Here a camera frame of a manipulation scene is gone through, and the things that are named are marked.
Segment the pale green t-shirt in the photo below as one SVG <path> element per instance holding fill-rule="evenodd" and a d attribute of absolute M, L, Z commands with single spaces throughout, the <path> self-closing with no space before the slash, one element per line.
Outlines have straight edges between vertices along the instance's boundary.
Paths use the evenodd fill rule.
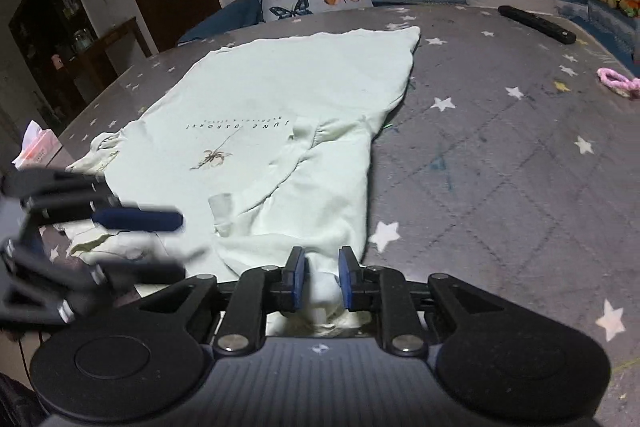
<path fill-rule="evenodd" d="M 303 306 L 271 334 L 333 335 L 348 312 L 337 254 L 367 239 L 371 143 L 405 95 L 417 27 L 259 39 L 210 52 L 139 119 L 96 136 L 75 169 L 101 173 L 124 202 L 174 207 L 175 233 L 67 225 L 70 253 L 181 261 L 221 282 L 306 254 Z"/>

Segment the pink tissue pack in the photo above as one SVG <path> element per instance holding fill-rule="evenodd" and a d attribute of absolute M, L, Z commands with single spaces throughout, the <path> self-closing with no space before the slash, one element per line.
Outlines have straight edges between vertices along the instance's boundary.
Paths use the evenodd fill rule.
<path fill-rule="evenodd" d="M 51 129 L 42 129 L 32 120 L 23 134 L 21 152 L 12 164 L 17 170 L 46 167 L 61 148 L 60 140 Z"/>

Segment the dark wooden shelf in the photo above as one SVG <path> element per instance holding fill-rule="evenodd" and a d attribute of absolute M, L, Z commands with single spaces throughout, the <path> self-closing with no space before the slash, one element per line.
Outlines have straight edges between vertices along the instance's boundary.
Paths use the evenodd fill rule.
<path fill-rule="evenodd" d="M 9 30 L 38 86 L 38 112 L 62 131 L 116 80 L 108 50 L 131 40 L 152 55 L 135 17 L 99 32 L 81 0 L 22 0 Z"/>

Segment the grey star tablecloth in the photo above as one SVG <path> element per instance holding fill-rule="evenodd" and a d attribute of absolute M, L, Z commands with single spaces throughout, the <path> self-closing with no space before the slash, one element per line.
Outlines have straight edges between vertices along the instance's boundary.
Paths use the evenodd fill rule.
<path fill-rule="evenodd" d="M 127 70 L 62 135 L 70 156 L 141 115 L 211 50 L 357 28 L 422 31 L 408 91 L 373 145 L 370 220 L 399 236 L 368 261 L 448 272 L 603 343 L 598 413 L 639 421 L 639 105 L 563 46 L 494 11 L 405 6 L 291 18 L 179 46 Z"/>

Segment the black remote control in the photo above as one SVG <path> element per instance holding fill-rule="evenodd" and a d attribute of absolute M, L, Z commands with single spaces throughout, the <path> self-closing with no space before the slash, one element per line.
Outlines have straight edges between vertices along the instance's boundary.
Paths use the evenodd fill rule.
<path fill-rule="evenodd" d="M 559 43 L 573 44 L 576 42 L 577 37 L 574 32 L 533 13 L 514 8 L 514 6 L 511 5 L 500 5 L 498 7 L 498 13 L 509 20 L 514 20 L 514 22 L 532 28 Z"/>

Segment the orange fox plush toy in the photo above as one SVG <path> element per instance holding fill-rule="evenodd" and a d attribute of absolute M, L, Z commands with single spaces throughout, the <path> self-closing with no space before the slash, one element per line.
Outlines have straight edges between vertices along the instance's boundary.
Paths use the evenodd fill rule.
<path fill-rule="evenodd" d="M 640 0 L 620 0 L 620 10 L 630 18 L 637 18 L 640 11 Z"/>

